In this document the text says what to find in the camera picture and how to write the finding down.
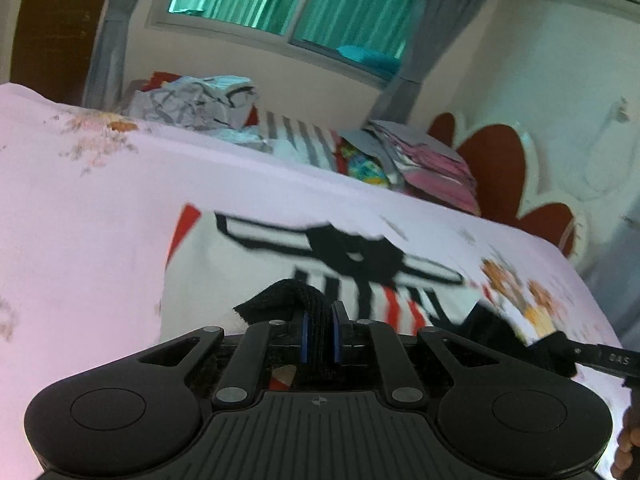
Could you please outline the right hand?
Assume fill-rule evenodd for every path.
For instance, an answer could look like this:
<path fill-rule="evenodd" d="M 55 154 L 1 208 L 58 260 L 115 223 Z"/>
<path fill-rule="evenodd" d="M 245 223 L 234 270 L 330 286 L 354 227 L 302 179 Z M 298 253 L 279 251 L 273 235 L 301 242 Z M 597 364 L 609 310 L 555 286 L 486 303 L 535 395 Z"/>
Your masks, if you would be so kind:
<path fill-rule="evenodd" d="M 634 450 L 639 447 L 639 421 L 630 406 L 623 417 L 623 429 L 617 438 L 617 448 L 611 474 L 614 479 L 621 479 L 634 463 Z"/>

